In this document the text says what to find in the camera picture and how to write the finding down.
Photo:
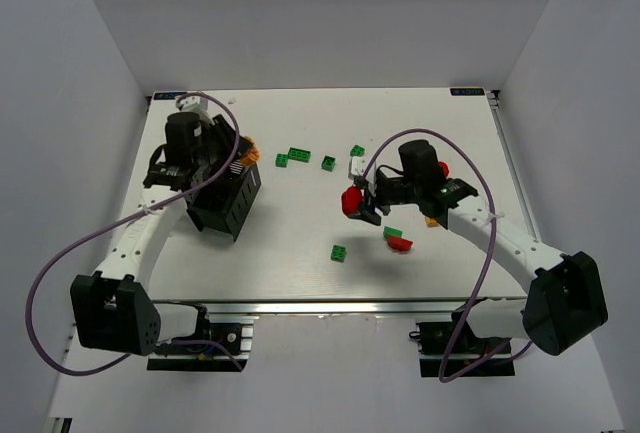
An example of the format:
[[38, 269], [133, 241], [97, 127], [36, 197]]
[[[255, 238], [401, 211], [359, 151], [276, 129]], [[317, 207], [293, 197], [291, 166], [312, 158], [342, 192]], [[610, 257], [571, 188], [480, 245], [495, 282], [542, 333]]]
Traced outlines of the red round lego piece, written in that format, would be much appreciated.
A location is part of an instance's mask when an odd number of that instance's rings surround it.
[[345, 216], [351, 217], [360, 211], [363, 201], [362, 191], [355, 185], [348, 187], [341, 195], [341, 209]]

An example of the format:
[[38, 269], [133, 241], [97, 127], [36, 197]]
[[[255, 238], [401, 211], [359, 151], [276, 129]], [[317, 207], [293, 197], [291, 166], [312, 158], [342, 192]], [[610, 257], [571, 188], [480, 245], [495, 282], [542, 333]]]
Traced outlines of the yellow flower lego piece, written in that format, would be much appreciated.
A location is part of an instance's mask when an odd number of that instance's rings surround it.
[[260, 152], [253, 141], [252, 138], [246, 137], [247, 141], [250, 143], [250, 148], [247, 152], [240, 158], [240, 163], [245, 167], [250, 167], [251, 165], [257, 163], [260, 159]]

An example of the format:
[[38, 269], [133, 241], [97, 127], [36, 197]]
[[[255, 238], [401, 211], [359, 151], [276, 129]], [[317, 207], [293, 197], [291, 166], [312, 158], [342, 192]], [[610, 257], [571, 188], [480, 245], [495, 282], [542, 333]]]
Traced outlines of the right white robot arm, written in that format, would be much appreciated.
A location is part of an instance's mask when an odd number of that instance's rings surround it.
[[353, 184], [341, 196], [342, 211], [378, 226], [391, 207], [415, 205], [489, 254], [519, 284], [523, 299], [476, 299], [454, 313], [452, 320], [464, 334], [529, 340], [557, 356], [607, 322], [599, 270], [591, 256], [566, 254], [498, 217], [487, 195], [447, 176], [428, 141], [409, 141], [398, 153], [402, 168], [392, 177], [361, 157], [350, 159]]

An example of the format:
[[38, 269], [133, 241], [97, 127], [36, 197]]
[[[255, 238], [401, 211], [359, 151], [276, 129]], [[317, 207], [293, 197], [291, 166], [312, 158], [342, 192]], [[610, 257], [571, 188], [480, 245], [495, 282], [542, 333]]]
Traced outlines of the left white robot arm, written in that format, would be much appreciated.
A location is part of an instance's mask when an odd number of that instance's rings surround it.
[[137, 207], [112, 251], [90, 275], [72, 282], [70, 295], [85, 348], [147, 356], [174, 340], [206, 340], [202, 308], [155, 303], [147, 289], [176, 222], [198, 185], [218, 178], [237, 158], [239, 137], [222, 115], [176, 112], [149, 160]]

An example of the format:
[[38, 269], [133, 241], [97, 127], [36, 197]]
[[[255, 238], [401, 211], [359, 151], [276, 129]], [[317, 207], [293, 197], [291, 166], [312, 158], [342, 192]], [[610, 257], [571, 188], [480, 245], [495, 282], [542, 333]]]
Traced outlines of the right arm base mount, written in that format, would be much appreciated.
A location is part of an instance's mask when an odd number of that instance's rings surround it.
[[[422, 378], [438, 378], [441, 360], [462, 310], [460, 306], [451, 312], [430, 315], [426, 320], [417, 321], [414, 329], [408, 333], [408, 339], [418, 348]], [[449, 356], [444, 375], [449, 377], [487, 356], [501, 341], [499, 337], [479, 338], [465, 325]], [[513, 377], [515, 367], [509, 360], [511, 353], [511, 344], [507, 344], [486, 363], [465, 373], [464, 377]]]

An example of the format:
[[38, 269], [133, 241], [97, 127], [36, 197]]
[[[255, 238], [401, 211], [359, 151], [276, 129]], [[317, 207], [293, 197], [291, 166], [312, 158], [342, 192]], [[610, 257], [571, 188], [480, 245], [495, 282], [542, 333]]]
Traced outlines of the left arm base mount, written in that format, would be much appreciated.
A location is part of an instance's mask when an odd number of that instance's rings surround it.
[[159, 338], [147, 357], [153, 372], [234, 372], [248, 362], [247, 323], [212, 316], [203, 304], [160, 302]]

